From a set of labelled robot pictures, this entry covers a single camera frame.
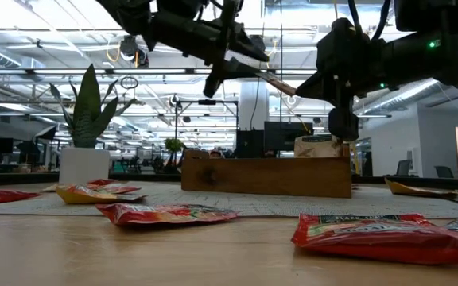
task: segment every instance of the office chair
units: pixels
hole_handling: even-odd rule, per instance
[[[446,166],[434,166],[436,168],[436,173],[438,178],[448,178],[453,179],[452,169]]]
[[[409,167],[411,166],[411,160],[400,160],[397,165],[396,176],[409,176]]]

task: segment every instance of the desk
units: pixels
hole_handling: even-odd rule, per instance
[[[303,253],[289,241],[296,225],[239,218],[125,230],[103,217],[0,215],[0,285],[458,285],[458,265]]]

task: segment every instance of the snake plant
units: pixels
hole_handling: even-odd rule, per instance
[[[114,116],[120,116],[125,109],[137,101],[136,99],[131,99],[123,108],[117,110],[118,96],[116,96],[101,111],[105,99],[112,93],[117,82],[118,80],[109,85],[105,97],[100,101],[99,83],[96,80],[95,68],[93,64],[90,65],[84,73],[79,93],[70,84],[76,97],[73,117],[64,107],[60,92],[54,85],[50,85],[52,95],[60,102],[63,109],[64,120],[68,124],[68,131],[72,135],[75,147],[93,149],[96,145],[96,138],[105,131],[111,119]]]

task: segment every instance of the white pot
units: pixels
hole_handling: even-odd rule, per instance
[[[107,179],[111,155],[107,150],[65,148],[61,150],[60,184],[85,184]]]

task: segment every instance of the gray rug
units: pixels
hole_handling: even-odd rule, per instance
[[[444,199],[392,195],[387,188],[361,187],[352,199],[329,199],[283,195],[243,195],[203,191],[182,191],[179,184],[133,182],[142,187],[135,193],[148,195],[145,204],[196,203],[239,211],[241,216],[390,215],[421,213],[426,218],[458,217],[458,203]],[[36,185],[18,186],[37,191]],[[92,205],[66,205],[55,193],[35,199],[0,203],[0,215],[101,215]]]

